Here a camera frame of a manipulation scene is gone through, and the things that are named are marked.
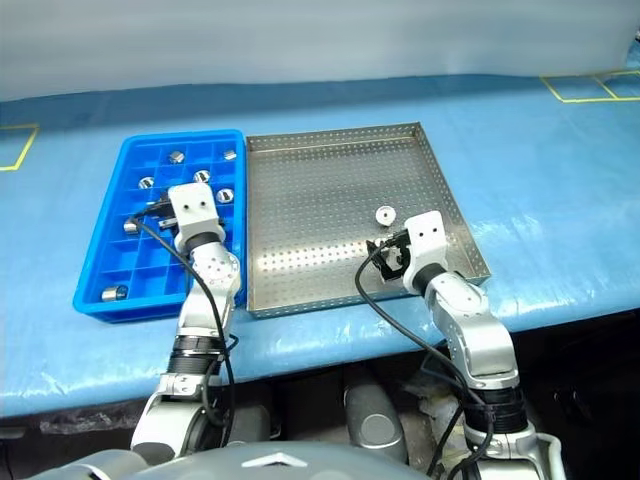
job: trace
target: stainless steel tray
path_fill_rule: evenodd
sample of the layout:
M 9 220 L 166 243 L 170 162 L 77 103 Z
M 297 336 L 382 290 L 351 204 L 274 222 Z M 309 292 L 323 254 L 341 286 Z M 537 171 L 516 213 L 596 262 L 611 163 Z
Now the stainless steel tray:
M 419 123 L 248 137 L 249 299 L 258 317 L 358 303 L 354 275 L 365 240 L 440 210 L 449 267 L 480 283 L 489 269 Z M 390 205 L 397 219 L 377 224 Z M 369 268 L 372 294 L 406 294 Z

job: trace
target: yellow tape line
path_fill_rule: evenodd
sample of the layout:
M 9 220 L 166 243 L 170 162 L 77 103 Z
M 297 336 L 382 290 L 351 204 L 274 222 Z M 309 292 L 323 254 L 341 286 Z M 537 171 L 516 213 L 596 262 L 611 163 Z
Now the yellow tape line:
M 31 148 L 31 145 L 33 145 L 33 141 L 36 139 L 38 131 L 40 131 L 40 126 L 37 123 L 26 123 L 24 125 L 7 125 L 4 127 L 0 127 L 0 130 L 22 130 L 27 128 L 31 129 L 31 134 L 27 139 L 27 143 L 24 144 L 24 148 L 22 149 L 22 152 L 20 152 L 18 159 L 13 165 L 9 165 L 8 167 L 0 167 L 0 172 L 15 172 L 20 168 L 20 165 L 22 165 L 22 162 L 27 156 L 27 152 Z
M 621 75 L 638 75 L 640 76 L 640 70 L 625 70 L 621 72 L 611 72 L 608 74 L 613 77 L 621 76 Z M 591 78 L 593 79 L 602 89 L 607 92 L 609 97 L 596 97 L 596 98 L 564 98 L 560 95 L 560 92 L 556 90 L 556 88 L 551 85 L 549 82 L 550 77 L 539 77 L 542 83 L 549 89 L 549 91 L 560 100 L 562 103 L 605 103 L 605 102 L 640 102 L 640 97 L 620 97 L 613 90 L 611 90 L 608 86 L 604 84 L 600 78 L 596 75 L 576 75 L 575 77 L 554 77 L 554 78 Z

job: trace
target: white wall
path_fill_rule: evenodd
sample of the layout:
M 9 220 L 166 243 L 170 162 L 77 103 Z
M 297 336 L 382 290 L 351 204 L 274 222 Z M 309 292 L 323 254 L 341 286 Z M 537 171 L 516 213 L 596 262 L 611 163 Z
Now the white wall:
M 640 0 L 0 0 L 0 100 L 620 68 Z

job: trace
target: black cable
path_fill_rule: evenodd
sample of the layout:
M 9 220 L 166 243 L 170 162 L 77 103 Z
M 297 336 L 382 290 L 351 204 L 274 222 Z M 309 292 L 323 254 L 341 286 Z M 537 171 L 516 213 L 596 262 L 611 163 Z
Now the black cable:
M 422 338 L 420 338 L 418 335 L 413 333 L 411 330 L 409 330 L 407 327 L 405 327 L 400 322 L 398 322 L 395 318 L 393 318 L 391 315 L 389 315 L 385 310 L 382 309 L 382 307 L 380 307 L 378 304 L 375 303 L 373 298 L 371 298 L 371 296 L 362 287 L 362 282 L 360 280 L 360 278 L 362 276 L 362 272 L 367 267 L 367 265 L 371 262 L 373 257 L 378 255 L 384 248 L 386 248 L 389 245 L 393 244 L 394 241 L 402 234 L 404 234 L 404 232 L 398 232 L 398 233 L 394 234 L 391 238 L 389 238 L 388 240 L 383 242 L 379 247 L 377 247 L 375 250 L 373 250 L 369 254 L 369 256 L 366 258 L 366 260 L 364 262 L 362 262 L 362 264 L 360 265 L 360 267 L 358 267 L 358 270 L 356 271 L 355 284 L 356 284 L 356 289 L 358 290 L 358 293 L 360 294 L 362 299 L 378 315 L 380 315 L 384 320 L 386 320 L 387 323 L 389 323 L 393 328 L 395 328 L 397 331 L 402 333 L 405 337 L 411 339 L 414 343 L 416 343 L 417 345 L 419 345 L 420 347 L 425 349 L 433 357 L 435 357 L 442 364 L 442 366 L 446 370 L 451 372 L 451 374 L 454 376 L 454 378 L 460 382 L 460 389 L 462 390 L 462 398 L 460 399 L 461 403 L 465 402 L 465 398 L 464 397 L 466 396 L 466 397 L 472 399 L 476 404 L 478 404 L 479 406 L 481 406 L 485 410 L 485 417 L 487 419 L 487 432 L 486 432 L 485 438 L 484 438 L 482 444 L 480 444 L 480 446 L 475 450 L 475 452 L 473 452 L 469 457 L 467 457 L 467 458 L 463 459 L 462 461 L 460 461 L 460 463 L 458 463 L 451 470 L 451 472 L 449 473 L 449 476 L 447 477 L 448 480 L 451 480 L 451 479 L 453 479 L 453 477 L 461 469 L 467 468 L 468 466 L 470 466 L 473 463 L 477 462 L 486 453 L 487 449 L 489 448 L 489 444 L 491 443 L 491 440 L 493 438 L 493 431 L 494 431 L 493 412 L 490 409 L 490 407 L 488 407 L 486 405 L 484 400 L 482 400 L 473 390 L 471 390 L 469 388 L 469 385 L 467 384 L 466 379 L 462 375 L 462 372 L 453 364 L 453 362 L 449 358 L 444 356 L 437 349 L 435 349 L 434 347 L 429 345 Z M 442 379 L 442 376 L 440 376 L 440 374 L 434 375 L 434 376 L 436 376 L 436 378 Z M 447 437 L 443 436 L 443 438 L 440 439 L 440 441 L 446 442 L 447 441 Z
M 238 345 L 238 342 L 240 341 L 240 339 L 239 339 L 238 337 L 236 337 L 235 335 L 233 335 L 233 334 L 231 334 L 231 333 L 229 334 L 229 338 L 230 338 L 231 340 L 233 340 L 233 342 L 231 342 L 231 345 L 229 345 L 229 346 L 227 347 L 227 352 L 231 352 L 231 350 L 233 350 L 234 348 L 236 348 L 236 346 Z
M 191 288 L 191 277 L 188 272 L 184 272 L 184 294 L 189 295 L 189 288 Z
M 6 444 L 6 442 L 0 442 L 0 443 L 2 443 L 4 466 L 7 470 L 7 473 L 9 474 L 9 478 L 11 480 L 15 480 L 16 477 L 13 475 L 13 469 L 11 468 L 11 462 L 9 461 L 9 446 Z
M 459 394 L 461 394 L 461 396 L 464 396 L 467 393 L 464 390 L 464 387 L 462 385 L 456 382 L 453 378 L 447 377 L 443 373 L 436 372 L 435 370 L 429 370 L 426 368 L 421 368 L 420 371 L 430 377 L 434 377 L 434 378 L 437 378 L 438 380 L 441 380 L 442 382 L 448 384 L 450 387 L 453 387 Z
M 235 388 L 235 379 L 233 377 L 233 370 L 231 369 L 231 361 L 229 359 L 229 349 L 227 348 L 226 339 L 224 338 L 224 329 L 222 328 L 222 320 L 220 319 L 220 314 L 218 313 L 218 307 L 216 306 L 216 301 L 213 298 L 213 295 L 209 291 L 207 284 L 202 279 L 202 277 L 195 271 L 195 269 L 191 266 L 189 261 L 182 255 L 180 255 L 171 245 L 169 245 L 157 232 L 155 232 L 151 227 L 142 223 L 139 219 L 146 215 L 149 209 L 145 209 L 142 212 L 134 215 L 129 220 L 136 225 L 139 229 L 147 232 L 153 239 L 158 241 L 160 245 L 171 255 L 173 255 L 180 264 L 184 267 L 184 269 L 193 277 L 193 279 L 200 285 L 202 291 L 204 292 L 207 300 L 211 304 L 211 309 L 213 310 L 213 317 L 216 322 L 216 328 L 218 329 L 218 334 L 221 337 L 221 350 L 222 356 L 224 357 L 225 368 L 227 369 L 227 376 L 229 377 L 229 415 L 228 420 L 226 422 L 226 428 L 224 430 L 224 434 L 222 435 L 222 439 L 220 441 L 220 447 L 224 447 L 227 445 L 229 441 L 229 437 L 231 435 L 231 428 L 233 427 L 233 420 L 235 418 L 236 411 L 236 388 Z M 209 389 L 209 380 L 211 378 L 211 371 L 213 367 L 209 365 L 209 369 L 207 369 L 208 375 L 205 374 L 203 378 L 203 388 L 202 388 L 202 400 L 203 407 L 207 414 L 207 418 L 211 422 L 212 425 L 218 427 L 220 426 L 220 420 L 215 416 L 215 412 L 210 408 L 211 404 L 208 402 L 208 389 Z
M 447 475 L 447 480 L 453 480 L 458 472 L 463 471 L 480 460 L 483 455 L 487 452 L 489 445 L 491 444 L 491 439 L 493 438 L 493 422 L 487 422 L 487 433 L 484 437 L 484 440 L 480 444 L 480 446 L 469 455 L 467 458 L 459 462 L 455 467 L 451 469 L 449 475 Z
M 449 424 L 447 425 L 447 428 L 442 434 L 442 437 L 440 437 L 440 441 L 438 442 L 438 445 L 436 446 L 436 449 L 433 452 L 433 458 L 431 459 L 429 468 L 427 468 L 427 476 L 430 477 L 431 475 L 433 475 L 433 471 L 436 469 L 436 465 L 438 465 L 438 461 L 440 460 L 440 458 L 442 458 L 442 452 L 444 451 L 444 446 L 446 445 L 447 440 L 451 435 L 451 432 L 456 426 L 456 423 L 458 423 L 458 419 L 460 418 L 460 415 L 462 415 L 462 412 L 463 412 L 462 405 L 458 405 L 458 408 L 453 414 L 453 417 L 451 417 L 451 420 L 449 420 Z

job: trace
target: robotic arm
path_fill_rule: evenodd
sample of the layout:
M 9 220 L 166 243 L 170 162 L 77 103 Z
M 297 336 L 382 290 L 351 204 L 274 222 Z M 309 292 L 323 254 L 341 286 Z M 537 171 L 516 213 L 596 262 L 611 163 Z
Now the robotic arm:
M 410 260 L 403 259 L 402 268 L 392 276 L 385 269 L 385 278 L 402 276 L 405 288 L 424 298 L 447 340 L 453 364 L 494 415 L 494 434 L 485 458 L 467 473 L 483 480 L 563 480 L 559 440 L 537 433 L 527 419 L 509 332 L 489 310 L 487 295 L 447 270 L 447 239 L 440 212 L 412 217 L 405 228 L 406 232 L 394 237 Z M 384 262 L 381 254 L 373 259 L 378 267 Z M 472 450 L 487 435 L 484 415 L 482 410 L 465 408 L 464 432 Z
M 36 478 L 324 478 L 329 472 L 332 478 L 425 478 L 399 462 L 347 446 L 264 442 L 212 449 L 224 446 L 231 428 L 211 415 L 212 408 L 223 409 L 221 398 L 210 402 L 207 397 L 210 386 L 220 384 L 220 367 L 229 360 L 224 341 L 240 287 L 238 260 L 222 245 L 225 234 L 208 185 L 172 187 L 168 200 L 151 208 L 175 217 L 176 248 L 192 260 L 206 290 L 195 282 L 183 304 L 167 372 L 135 429 L 133 452 L 99 452 Z M 368 243 L 371 261 L 385 280 L 402 277 L 409 292 L 424 298 L 464 383 L 493 414 L 488 449 L 465 478 L 564 480 L 559 440 L 536 432 L 527 419 L 509 333 L 491 314 L 486 294 L 447 270 L 440 213 L 412 217 L 405 228 L 379 247 Z M 400 252 L 397 270 L 383 254 L 390 246 Z M 465 405 L 464 433 L 471 451 L 488 437 L 485 409 Z M 179 457 L 187 458 L 171 461 Z
M 240 288 L 238 259 L 222 244 L 225 232 L 211 188 L 204 183 L 175 186 L 169 189 L 168 201 L 169 205 L 157 208 L 175 216 L 176 248 L 192 260 L 208 292 L 194 282 L 188 293 L 167 372 L 133 434 L 131 449 L 150 465 L 220 444 L 224 422 L 221 418 L 212 422 L 207 393 L 210 386 L 220 385 L 220 366 L 227 351 L 225 332 Z M 215 300 L 222 331 L 207 293 Z

